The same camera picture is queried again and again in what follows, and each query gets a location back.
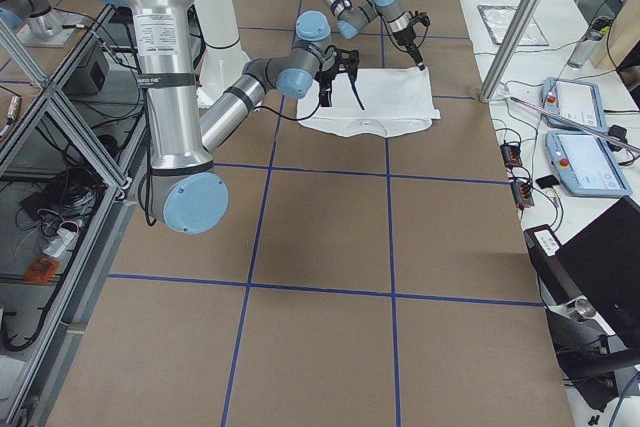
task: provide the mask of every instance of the grid line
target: grid line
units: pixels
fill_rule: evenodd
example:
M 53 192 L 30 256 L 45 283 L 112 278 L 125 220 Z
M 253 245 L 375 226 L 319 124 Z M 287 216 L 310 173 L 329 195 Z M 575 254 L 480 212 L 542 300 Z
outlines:
M 270 31 L 270 32 L 295 32 L 294 29 L 286 29 L 284 27 L 254 27 L 254 26 L 243 26 L 243 27 L 238 27 L 238 30 L 262 30 L 262 31 Z M 339 31 L 337 30 L 332 30 L 331 31 L 332 34 L 340 34 Z M 383 36 L 385 37 L 386 34 L 384 32 L 382 33 L 374 33 L 374 32 L 359 32 L 358 36 L 362 36 L 362 37 L 380 37 Z M 440 39 L 440 40 L 468 40 L 471 41 L 471 37 L 464 37 L 464 36 L 460 36 L 460 35 L 426 35 L 427 39 Z
M 380 56 L 382 61 L 382 68 L 386 66 L 385 63 L 385 51 L 384 51 L 384 19 L 380 19 Z M 391 281 L 391 335 L 393 345 L 393 384 L 394 384 L 394 398 L 396 407 L 396 427 L 402 427 L 402 401 L 400 397 L 400 353 L 398 347 L 398 305 L 396 302 L 396 267 L 394 257 L 394 242 L 393 242 L 393 200 L 391 196 L 391 155 L 389 153 L 389 139 L 384 139 L 384 153 L 385 153 L 385 169 L 386 169 L 386 182 L 387 182 L 387 222 L 389 230 L 389 274 Z
M 300 11 L 302 9 L 302 3 L 304 0 L 299 0 L 298 2 L 298 13 L 296 15 L 296 18 L 298 18 L 300 16 Z M 293 38 L 291 39 L 291 45 L 293 46 L 293 43 L 295 42 L 295 33 L 293 35 Z M 280 111 L 282 112 L 282 109 L 284 108 L 284 104 L 285 104 L 285 98 L 284 96 L 282 97 L 282 99 L 280 100 Z M 240 355 L 240 346 L 242 343 L 242 334 L 244 331 L 244 323 L 246 320 L 246 315 L 247 315 L 247 309 L 249 306 L 249 299 L 250 299 L 250 295 L 251 295 L 251 287 L 252 287 L 252 279 L 253 279 L 253 272 L 255 270 L 255 264 L 256 264 L 256 259 L 257 259 L 257 255 L 258 255 L 258 247 L 260 245 L 260 234 L 262 232 L 262 223 L 264 221 L 264 213 L 266 211 L 266 206 L 267 206 L 267 199 L 268 199 L 268 195 L 269 195 L 269 185 L 271 183 L 271 175 L 273 173 L 273 161 L 275 159 L 275 155 L 276 155 L 276 150 L 277 150 L 277 137 L 278 137 L 278 130 L 280 129 L 280 122 L 281 122 L 281 117 L 278 117 L 278 120 L 276 122 L 276 126 L 275 126 L 275 132 L 274 132 L 274 136 L 273 136 L 273 144 L 271 147 L 271 157 L 269 158 L 269 167 L 267 169 L 267 178 L 265 180 L 265 186 L 264 186 L 264 193 L 262 196 L 262 205 L 260 206 L 260 215 L 258 217 L 258 226 L 256 228 L 256 237 L 255 237 L 255 241 L 253 244 L 253 252 L 251 254 L 251 265 L 249 266 L 249 274 L 247 275 L 247 284 L 246 284 L 246 288 L 245 288 L 245 294 L 244 294 L 244 299 L 242 302 L 242 310 L 240 313 L 240 322 L 238 325 L 238 332 L 236 334 L 236 342 L 235 342 L 235 346 L 234 346 L 234 351 L 233 351 L 233 359 L 231 362 L 231 370 L 229 372 L 229 381 L 227 383 L 227 392 L 225 394 L 225 399 L 224 399 L 224 409 L 222 412 L 222 419 L 220 421 L 220 427 L 226 427 L 227 425 L 227 420 L 229 417 L 229 407 L 231 405 L 231 395 L 233 393 L 233 382 L 235 380 L 235 372 L 236 372 L 236 368 L 238 365 L 238 358 Z
M 111 272 L 108 277 L 110 279 L 124 279 L 124 280 L 140 280 L 147 282 L 172 282 L 180 284 L 201 284 L 201 285 L 218 285 L 222 287 L 240 287 L 247 288 L 250 286 L 252 289 L 262 290 L 286 290 L 293 292 L 312 292 L 312 293 L 324 293 L 324 294 L 336 294 L 336 295 L 351 295 L 362 297 L 383 297 L 383 298 L 396 298 L 396 299 L 409 299 L 419 301 L 435 301 L 435 302 L 451 302 L 451 303 L 463 303 L 463 304 L 488 304 L 488 305 L 500 305 L 511 307 L 536 307 L 543 308 L 544 304 L 541 302 L 531 302 L 526 300 L 508 300 L 508 299 L 481 299 L 477 297 L 455 297 L 450 295 L 430 295 L 430 294 L 413 294 L 408 292 L 378 292 L 374 290 L 358 290 L 358 289 L 338 289 L 333 287 L 313 287 L 305 285 L 285 285 L 285 284 L 269 284 L 269 283 L 256 283 L 251 282 L 239 282 L 233 280 L 218 280 L 218 279 L 203 279 L 194 277 L 174 277 L 165 275 L 149 275 L 149 274 L 127 274 L 123 272 Z
M 256 169 L 267 170 L 268 166 L 264 165 L 252 165 L 252 164 L 235 164 L 228 162 L 216 162 L 217 167 L 229 167 L 240 169 Z M 467 179 L 464 177 L 436 177 L 429 175 L 412 175 L 412 174 L 393 174 L 393 173 L 376 173 L 376 172 L 355 172 L 346 170 L 322 170 L 322 169 L 309 169 L 302 167 L 279 167 L 271 166 L 271 170 L 281 172 L 298 172 L 309 174 L 332 174 L 332 175 L 352 175 L 358 177 L 378 177 L 378 178 L 392 178 L 392 179 L 410 179 L 410 180 L 424 180 L 433 182 L 460 182 L 466 184 L 488 184 L 488 185 L 509 185 L 507 180 L 490 180 L 490 179 Z

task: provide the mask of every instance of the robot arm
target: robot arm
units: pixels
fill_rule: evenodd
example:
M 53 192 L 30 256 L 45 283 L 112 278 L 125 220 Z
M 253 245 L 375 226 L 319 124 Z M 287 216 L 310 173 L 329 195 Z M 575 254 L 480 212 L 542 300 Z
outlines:
M 0 0 L 0 18 L 10 29 L 25 21 L 36 37 L 49 38 L 62 31 L 62 24 L 47 0 Z
M 332 67 L 335 54 L 328 48 L 326 18 L 319 12 L 303 14 L 289 56 L 249 63 L 200 119 L 187 21 L 194 0 L 103 1 L 131 9 L 142 70 L 138 81 L 147 89 L 153 155 L 144 180 L 150 193 L 139 200 L 177 232 L 204 232 L 217 224 L 228 203 L 224 182 L 210 172 L 210 152 L 269 90 L 302 98 L 316 73 Z
M 421 23 L 425 28 L 429 27 L 429 17 L 426 13 L 410 14 L 404 9 L 401 0 L 366 0 L 363 5 L 355 8 L 350 0 L 322 1 L 338 19 L 338 30 L 345 39 L 355 37 L 378 16 L 382 17 L 398 44 L 405 47 L 415 64 L 420 70 L 424 70 L 422 55 L 415 44 L 414 26 Z

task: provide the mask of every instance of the label sticker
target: label sticker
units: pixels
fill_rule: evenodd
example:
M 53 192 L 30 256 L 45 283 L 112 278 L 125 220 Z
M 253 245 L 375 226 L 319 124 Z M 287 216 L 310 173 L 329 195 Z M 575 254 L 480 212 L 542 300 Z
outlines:
M 139 55 L 178 55 L 176 20 L 171 14 L 139 14 L 133 23 Z
M 538 232 L 534 232 L 534 235 L 538 239 L 538 242 L 540 242 L 540 245 L 544 249 L 544 252 L 549 257 L 556 255 L 556 251 L 560 248 L 560 246 L 548 230 L 539 230 Z

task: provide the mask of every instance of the white table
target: white table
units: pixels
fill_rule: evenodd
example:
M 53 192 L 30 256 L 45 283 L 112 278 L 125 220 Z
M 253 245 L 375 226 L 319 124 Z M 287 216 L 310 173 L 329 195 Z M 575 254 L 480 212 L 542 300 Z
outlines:
M 497 52 L 482 21 L 478 5 L 518 5 L 520 0 L 460 0 L 464 11 L 469 35 L 474 45 L 474 52 Z M 528 84 L 541 84 L 547 77 L 561 77 L 575 79 L 578 77 L 602 74 L 603 70 L 595 69 L 587 62 L 582 68 L 565 67 L 574 46 L 569 45 L 556 51 L 530 52 L 542 49 L 557 49 L 565 44 L 579 40 L 587 28 L 587 22 L 573 0 L 542 0 L 534 18 L 549 41 L 548 47 L 519 47 L 506 73 L 503 82 L 517 80 Z M 480 75 L 486 76 L 494 56 L 487 54 L 476 55 L 476 62 Z M 615 73 L 608 73 L 595 78 L 584 79 L 596 83 L 600 89 L 605 110 L 633 110 L 636 106 L 626 88 Z M 516 97 L 541 105 L 541 87 L 528 87 L 517 83 L 508 84 L 509 91 Z M 531 139 L 535 132 L 532 128 L 508 115 L 505 101 L 491 102 L 492 117 L 496 129 L 506 127 L 518 131 L 523 139 Z M 539 114 L 526 107 L 510 103 L 510 112 L 514 117 L 522 119 L 532 125 L 538 125 Z M 633 145 L 640 145 L 640 115 L 607 115 L 608 125 L 618 124 L 628 129 L 627 138 Z M 539 124 L 539 135 L 534 150 L 534 142 L 526 141 L 522 144 L 522 160 L 525 167 L 533 171 L 533 177 L 539 178 L 553 173 L 546 157 L 544 135 L 551 129 L 544 121 Z M 502 142 L 504 132 L 498 132 L 498 140 Z M 507 132 L 507 141 L 517 140 L 515 134 Z M 624 153 L 616 154 L 619 160 L 627 160 Z M 640 203 L 640 160 L 632 167 L 622 169 L 623 174 L 634 190 L 632 195 Z M 578 198 L 567 194 L 563 187 L 556 187 L 562 205 L 564 206 L 564 220 L 556 232 L 561 242 L 566 242 L 582 230 L 588 223 L 610 207 L 615 199 Z M 522 216 L 522 229 L 540 224 L 551 224 L 555 217 L 553 205 L 538 192 L 534 192 L 535 207 L 525 209 Z M 576 426 L 586 425 L 594 412 L 584 402 L 575 389 L 567 389 L 567 396 L 574 414 Z M 616 400 L 609 403 L 602 414 L 599 425 L 608 425 Z M 633 397 L 624 401 L 623 408 L 616 420 L 615 427 L 637 427 L 640 419 L 640 398 Z

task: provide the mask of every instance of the cardboard table surface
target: cardboard table surface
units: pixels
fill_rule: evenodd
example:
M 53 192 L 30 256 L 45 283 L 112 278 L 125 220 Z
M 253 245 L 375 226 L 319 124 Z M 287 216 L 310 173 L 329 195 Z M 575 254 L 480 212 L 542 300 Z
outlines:
M 234 3 L 252 58 L 326 12 Z M 134 214 L 48 427 L 573 425 L 459 1 L 405 4 L 442 120 L 343 139 L 251 115 L 214 154 L 216 228 Z M 411 66 L 377 22 L 347 45 Z

